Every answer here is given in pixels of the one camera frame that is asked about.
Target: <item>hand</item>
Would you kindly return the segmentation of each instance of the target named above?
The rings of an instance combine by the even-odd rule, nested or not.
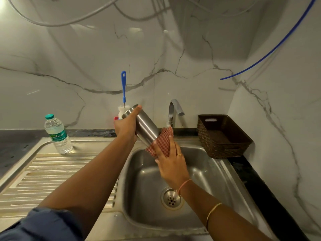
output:
[[[172,189],[178,190],[186,180],[190,179],[185,158],[179,145],[174,142],[173,137],[170,137],[169,157],[164,156],[155,141],[153,142],[153,147],[158,157],[155,162],[158,164],[160,175]]]
[[[128,137],[128,139],[135,143],[137,136],[135,135],[136,130],[136,117],[142,110],[142,106],[138,105],[133,112],[125,119],[115,120],[114,126],[117,137]]]

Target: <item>brown basket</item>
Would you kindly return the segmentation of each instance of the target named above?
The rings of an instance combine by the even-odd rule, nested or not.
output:
[[[242,156],[253,142],[227,115],[199,115],[197,132],[211,158]]]

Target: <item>water bottle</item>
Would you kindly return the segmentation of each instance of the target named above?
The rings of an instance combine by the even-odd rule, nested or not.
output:
[[[66,154],[72,151],[73,145],[62,122],[55,118],[53,114],[48,114],[45,118],[47,119],[45,122],[45,130],[50,135],[59,154]]]

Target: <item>bottle label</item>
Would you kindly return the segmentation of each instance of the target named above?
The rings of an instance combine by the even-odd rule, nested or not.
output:
[[[67,133],[65,130],[61,131],[59,134],[49,134],[51,137],[51,140],[54,142],[62,141],[67,137]]]

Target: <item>blue shirt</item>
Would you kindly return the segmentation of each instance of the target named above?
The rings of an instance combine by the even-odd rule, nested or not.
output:
[[[83,241],[81,226],[67,210],[34,208],[25,218],[0,233],[0,241]]]

